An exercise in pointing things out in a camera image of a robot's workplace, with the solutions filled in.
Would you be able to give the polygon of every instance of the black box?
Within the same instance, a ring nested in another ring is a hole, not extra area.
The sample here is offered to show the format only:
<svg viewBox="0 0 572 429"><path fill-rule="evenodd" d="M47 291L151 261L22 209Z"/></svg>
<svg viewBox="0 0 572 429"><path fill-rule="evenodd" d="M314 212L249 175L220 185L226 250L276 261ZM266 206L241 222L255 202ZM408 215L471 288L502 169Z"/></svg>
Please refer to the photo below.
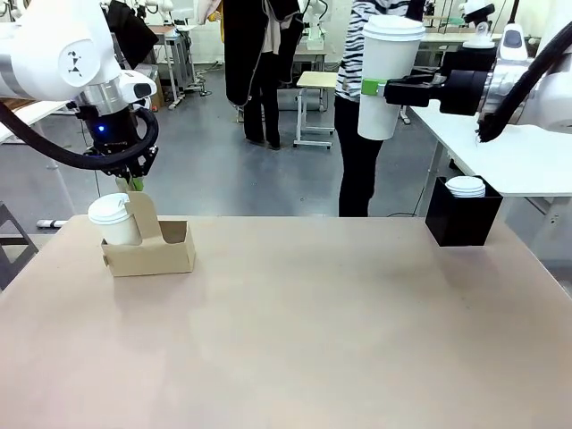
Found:
<svg viewBox="0 0 572 429"><path fill-rule="evenodd" d="M483 180L484 198L457 198L445 185L446 181L438 177L435 182L425 219L427 227L441 247L483 246L501 207L501 194Z"/></svg>

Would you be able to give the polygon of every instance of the stool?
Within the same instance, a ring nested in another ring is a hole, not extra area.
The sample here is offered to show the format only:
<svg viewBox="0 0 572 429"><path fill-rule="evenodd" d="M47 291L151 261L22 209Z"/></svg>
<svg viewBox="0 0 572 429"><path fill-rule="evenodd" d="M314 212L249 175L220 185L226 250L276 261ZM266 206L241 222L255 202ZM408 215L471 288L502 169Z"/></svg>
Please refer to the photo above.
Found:
<svg viewBox="0 0 572 429"><path fill-rule="evenodd" d="M6 289L6 286L18 275L21 269L38 253L38 248L36 248L28 234L16 222L16 219L14 219L4 202L0 201L0 226L3 226L6 222L11 222L21 236L0 237L0 290ZM2 246L26 246L26 248L14 262L10 262Z"/></svg>
<svg viewBox="0 0 572 429"><path fill-rule="evenodd" d="M303 140L302 132L329 132L333 135L333 127L308 127L306 125L307 116L307 90L309 88L316 89L330 89L336 88L336 80L338 78L338 73L330 73L326 71L304 71L302 76L298 80L298 86L300 87L300 92L298 95L298 123L296 126L296 139L294 140L294 147L298 145L302 146L319 146L327 147L328 149L332 147L332 143L329 141L316 141L316 140Z"/></svg>

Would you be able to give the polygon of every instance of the white stool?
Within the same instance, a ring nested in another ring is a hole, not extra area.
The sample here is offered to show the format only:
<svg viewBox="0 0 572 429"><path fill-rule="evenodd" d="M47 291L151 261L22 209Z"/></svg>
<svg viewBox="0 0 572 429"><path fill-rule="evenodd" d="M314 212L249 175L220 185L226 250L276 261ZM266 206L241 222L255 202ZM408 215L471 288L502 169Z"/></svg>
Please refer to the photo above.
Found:
<svg viewBox="0 0 572 429"><path fill-rule="evenodd" d="M302 76L298 81L298 86L300 87L300 92L298 95L298 124L296 126L296 139L294 140L294 147L298 145L301 146L319 146L327 147L328 149L332 147L332 143L329 141L317 141L317 140L303 140L302 132L329 132L333 135L333 127L308 127L306 125L307 116L307 89L329 89L336 88L336 80L338 73L329 73L326 71L304 71Z"/></svg>

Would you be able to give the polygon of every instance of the robot logo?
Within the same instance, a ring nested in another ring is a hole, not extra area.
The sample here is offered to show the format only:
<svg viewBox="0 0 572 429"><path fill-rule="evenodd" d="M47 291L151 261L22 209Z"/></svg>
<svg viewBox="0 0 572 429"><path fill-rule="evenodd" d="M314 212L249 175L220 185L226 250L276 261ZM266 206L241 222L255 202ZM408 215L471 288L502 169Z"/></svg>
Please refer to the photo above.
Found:
<svg viewBox="0 0 572 429"><path fill-rule="evenodd" d="M74 72L75 72L75 73L78 73L78 74L80 75L80 77L81 77L81 71L80 71L80 69L78 69L78 67L77 67L77 63L78 63L78 61L81 59L81 57L78 56L78 55L75 53L75 51L68 52L68 56L70 56L71 59L73 60L73 68L70 69L70 70L68 70L68 73L74 73Z"/></svg>

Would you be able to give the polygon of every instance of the black coat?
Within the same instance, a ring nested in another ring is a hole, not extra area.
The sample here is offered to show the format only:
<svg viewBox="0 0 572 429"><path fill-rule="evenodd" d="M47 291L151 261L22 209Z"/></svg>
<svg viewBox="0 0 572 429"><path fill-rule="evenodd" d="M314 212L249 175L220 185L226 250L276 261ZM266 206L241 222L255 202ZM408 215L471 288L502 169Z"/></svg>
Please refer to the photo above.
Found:
<svg viewBox="0 0 572 429"><path fill-rule="evenodd" d="M224 68L226 96L235 105L245 105L265 42L268 16L263 10L264 0L224 0ZM292 81L292 63L304 24L298 0L268 0L276 20L290 17L288 29L281 31L278 80Z"/></svg>

